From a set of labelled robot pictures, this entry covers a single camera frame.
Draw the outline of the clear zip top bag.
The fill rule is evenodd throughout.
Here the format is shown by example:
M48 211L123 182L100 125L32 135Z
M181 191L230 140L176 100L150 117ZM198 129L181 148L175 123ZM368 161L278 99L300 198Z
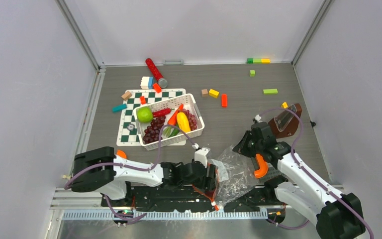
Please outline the clear zip top bag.
M233 151L233 146L226 148L217 158L211 157L211 151L202 147L195 152L195 161L206 168L215 166L215 189L203 193L210 199L216 211L235 199L245 195L256 187L259 180L255 178L251 159Z

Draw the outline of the green fake chili pepper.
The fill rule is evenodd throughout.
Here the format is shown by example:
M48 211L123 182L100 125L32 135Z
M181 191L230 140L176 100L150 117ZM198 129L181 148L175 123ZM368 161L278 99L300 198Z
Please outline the green fake chili pepper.
M165 130L163 131L163 135L164 135L166 138L170 138L170 137L176 136L179 132L180 132L180 131L179 131L178 128L175 128L175 127L167 127L167 129L165 129Z

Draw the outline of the yellow fake banana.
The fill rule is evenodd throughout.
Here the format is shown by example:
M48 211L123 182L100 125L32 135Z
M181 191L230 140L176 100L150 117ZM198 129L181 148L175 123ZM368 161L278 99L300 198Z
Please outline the yellow fake banana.
M180 112L177 114L177 124L183 132L187 133L191 131L190 123L188 117L185 113Z

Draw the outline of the pink fake grapes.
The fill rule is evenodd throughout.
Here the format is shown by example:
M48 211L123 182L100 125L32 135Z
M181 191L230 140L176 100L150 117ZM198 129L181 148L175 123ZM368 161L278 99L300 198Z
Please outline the pink fake grapes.
M183 110L183 113L187 116L190 130L196 130L198 128L197 117L193 115L189 110Z

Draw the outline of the orange fake carrot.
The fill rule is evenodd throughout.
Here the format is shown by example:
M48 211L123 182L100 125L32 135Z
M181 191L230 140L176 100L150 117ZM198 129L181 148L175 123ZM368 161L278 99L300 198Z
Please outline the orange fake carrot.
M169 125L176 125L177 124L177 114L180 113L184 108L183 104L180 104L179 107L175 110L173 115L168 120L167 124Z

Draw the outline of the white plastic basket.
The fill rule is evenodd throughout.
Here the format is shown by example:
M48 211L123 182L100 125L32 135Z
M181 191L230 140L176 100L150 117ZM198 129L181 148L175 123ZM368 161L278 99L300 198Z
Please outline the white plastic basket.
M200 136L205 127L192 94L137 107L133 110L138 139L146 150Z

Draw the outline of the purple fake grapes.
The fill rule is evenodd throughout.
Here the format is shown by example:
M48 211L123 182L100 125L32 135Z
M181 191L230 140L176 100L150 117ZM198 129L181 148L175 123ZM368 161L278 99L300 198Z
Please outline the purple fake grapes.
M154 118L150 125L144 130L143 142L145 144L156 142L159 138L159 133L161 127L164 125L166 120L165 116Z

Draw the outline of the red fake chili pepper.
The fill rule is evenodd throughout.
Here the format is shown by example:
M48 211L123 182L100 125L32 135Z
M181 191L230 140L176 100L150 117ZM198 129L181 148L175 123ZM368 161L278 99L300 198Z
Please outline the red fake chili pepper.
M158 118L158 117L162 117L162 116L170 114L171 111L172 111L171 108L166 108L166 109L163 109L163 110L152 112L152 114L153 114L154 118Z

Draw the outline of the green fake apple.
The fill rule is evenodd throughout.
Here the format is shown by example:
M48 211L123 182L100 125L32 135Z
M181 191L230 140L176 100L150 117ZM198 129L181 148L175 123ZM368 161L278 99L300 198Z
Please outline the green fake apple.
M150 107L141 107L136 111L137 119L141 123L149 123L153 120L153 112Z

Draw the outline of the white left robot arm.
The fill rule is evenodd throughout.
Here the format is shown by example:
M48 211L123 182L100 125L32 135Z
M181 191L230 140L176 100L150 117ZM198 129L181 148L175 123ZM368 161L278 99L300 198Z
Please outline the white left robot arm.
M192 162L145 164L116 155L105 146L74 158L73 176L65 188L73 192L99 192L121 206L132 202L128 183L148 187L179 188L192 185L203 193L217 187L217 168L208 162L209 149L198 148Z

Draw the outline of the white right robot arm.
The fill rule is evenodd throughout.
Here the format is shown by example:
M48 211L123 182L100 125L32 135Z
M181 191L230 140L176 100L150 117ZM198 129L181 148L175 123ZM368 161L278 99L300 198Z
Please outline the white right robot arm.
M297 210L316 227L320 238L354 239L365 233L359 198L342 193L318 176L288 143L277 141L266 122L253 124L233 152L255 160L257 178L266 175L269 164L280 171L264 183L265 200Z

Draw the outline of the orange S-shaped track piece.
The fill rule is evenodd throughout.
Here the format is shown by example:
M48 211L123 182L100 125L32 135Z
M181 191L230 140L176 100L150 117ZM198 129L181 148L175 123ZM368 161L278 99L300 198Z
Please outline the orange S-shaped track piece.
M269 167L262 155L256 154L255 160L256 160L258 169L254 171L254 176L256 179L261 179L267 174Z

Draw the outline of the brown box with lid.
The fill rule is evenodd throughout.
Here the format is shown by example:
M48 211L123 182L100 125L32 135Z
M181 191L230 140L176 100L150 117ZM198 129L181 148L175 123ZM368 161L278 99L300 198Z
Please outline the brown box with lid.
M293 136L298 129L299 120L292 113L284 111L273 117L268 124L273 135L279 139Z

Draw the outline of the grey lego baseplate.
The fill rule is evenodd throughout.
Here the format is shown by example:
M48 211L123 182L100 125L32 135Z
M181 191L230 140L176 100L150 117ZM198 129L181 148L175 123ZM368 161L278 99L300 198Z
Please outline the grey lego baseplate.
M279 175L283 175L283 174L279 170L275 169L274 167L269 167L267 174L264 177L262 177L261 179L259 179L259 181L261 183L264 183L264 182L266 182L266 181L268 181L274 177L277 177Z

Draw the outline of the small yellow cube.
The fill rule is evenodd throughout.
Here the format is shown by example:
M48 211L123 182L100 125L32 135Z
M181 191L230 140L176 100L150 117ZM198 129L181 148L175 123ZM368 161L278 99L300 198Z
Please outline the small yellow cube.
M288 108L288 104L287 104L287 102L283 102L282 105L281 105L281 107L282 107L283 109L287 109L287 108Z

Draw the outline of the flat green block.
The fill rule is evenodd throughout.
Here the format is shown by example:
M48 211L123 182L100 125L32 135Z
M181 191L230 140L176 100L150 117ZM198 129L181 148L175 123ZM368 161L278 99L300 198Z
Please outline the flat green block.
M278 89L263 89L264 95L276 95L278 94Z

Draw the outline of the red rectangular block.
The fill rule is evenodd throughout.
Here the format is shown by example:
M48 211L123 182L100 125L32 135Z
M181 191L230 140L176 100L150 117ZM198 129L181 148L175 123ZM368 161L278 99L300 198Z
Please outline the red rectangular block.
M228 97L226 94L221 95L221 106L226 108L228 106Z

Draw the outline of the brown wooden cube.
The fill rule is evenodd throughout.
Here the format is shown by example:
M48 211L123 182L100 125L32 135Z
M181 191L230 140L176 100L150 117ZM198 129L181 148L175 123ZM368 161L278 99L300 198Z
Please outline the brown wooden cube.
M201 90L201 96L202 97L207 97L208 96L208 90L207 89L202 89Z

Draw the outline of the green white chessboard mat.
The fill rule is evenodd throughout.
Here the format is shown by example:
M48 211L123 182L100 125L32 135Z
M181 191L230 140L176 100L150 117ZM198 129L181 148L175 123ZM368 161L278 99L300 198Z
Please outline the green white chessboard mat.
M184 95L183 88L163 89L157 93L153 89L127 90L131 96L123 101L126 108L120 111L119 130L116 139L117 146L139 146L142 137L138 133L138 123L135 122L133 110L141 106L141 97L144 97L149 104L156 103L173 97Z

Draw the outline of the orange curved track piece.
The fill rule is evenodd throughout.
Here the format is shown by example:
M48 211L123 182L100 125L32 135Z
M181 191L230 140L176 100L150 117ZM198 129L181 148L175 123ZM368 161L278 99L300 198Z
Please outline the orange curved track piece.
M128 159L127 155L126 155L125 152L122 151L122 150L118 150L117 153L116 153L116 155L119 156L119 157L122 157L122 158L124 158L124 159Z

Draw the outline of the green yellow block row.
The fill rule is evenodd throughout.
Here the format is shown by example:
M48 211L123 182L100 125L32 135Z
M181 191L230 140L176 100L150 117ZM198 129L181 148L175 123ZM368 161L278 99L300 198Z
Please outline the green yellow block row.
M269 64L271 60L269 58L247 58L247 64Z

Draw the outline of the small red block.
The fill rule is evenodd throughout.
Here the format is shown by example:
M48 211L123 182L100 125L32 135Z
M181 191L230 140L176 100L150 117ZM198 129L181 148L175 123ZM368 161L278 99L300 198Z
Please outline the small red block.
M141 103L142 105L147 104L146 98L145 98L144 96L141 96L141 97L140 97L140 103Z

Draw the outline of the red block near tube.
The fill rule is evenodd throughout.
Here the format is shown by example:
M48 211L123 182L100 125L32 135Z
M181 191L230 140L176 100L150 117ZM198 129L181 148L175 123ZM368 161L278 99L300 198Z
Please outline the red block near tube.
M162 92L162 88L159 86L158 83L154 83L153 84L153 89L156 91L156 93L161 93Z

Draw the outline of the teal block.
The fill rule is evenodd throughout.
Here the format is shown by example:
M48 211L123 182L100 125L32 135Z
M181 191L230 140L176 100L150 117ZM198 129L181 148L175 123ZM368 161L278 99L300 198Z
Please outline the teal block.
M116 113L116 112L120 112L120 111L125 110L125 109L127 109L127 104L121 104L121 105L113 107L112 112Z

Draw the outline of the white blue toy block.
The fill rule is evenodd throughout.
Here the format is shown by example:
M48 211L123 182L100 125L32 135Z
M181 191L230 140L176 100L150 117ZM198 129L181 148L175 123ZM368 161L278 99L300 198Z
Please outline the white blue toy block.
M153 89L154 77L143 76L140 82L140 88L144 90Z

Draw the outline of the tan wooden block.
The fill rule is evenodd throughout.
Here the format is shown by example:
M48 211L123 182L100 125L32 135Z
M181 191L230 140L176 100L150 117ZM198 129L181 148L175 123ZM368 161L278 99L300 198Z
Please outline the tan wooden block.
M126 91L124 94L121 95L121 97L124 101L127 101L132 97L132 93L130 91Z

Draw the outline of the red cylinder tube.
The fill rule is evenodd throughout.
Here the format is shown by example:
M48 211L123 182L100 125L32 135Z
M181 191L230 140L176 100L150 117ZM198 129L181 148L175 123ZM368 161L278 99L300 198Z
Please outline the red cylinder tube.
M150 70L150 72L153 74L154 78L156 79L159 86L164 89L168 86L167 80L164 78L164 76L161 74L155 63L151 58L147 58L145 60L145 63Z

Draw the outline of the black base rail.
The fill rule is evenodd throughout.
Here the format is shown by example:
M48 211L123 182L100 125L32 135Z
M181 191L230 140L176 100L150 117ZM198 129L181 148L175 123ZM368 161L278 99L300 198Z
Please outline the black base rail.
M148 186L132 187L127 183L127 194L124 199L109 200L113 207L134 207L140 212L173 212L181 213L190 210L196 212L213 212L211 201L196 192L191 186L169 190ZM247 194L227 203L225 212L255 212L263 206L279 206L282 203L265 194L262 187L256 187Z

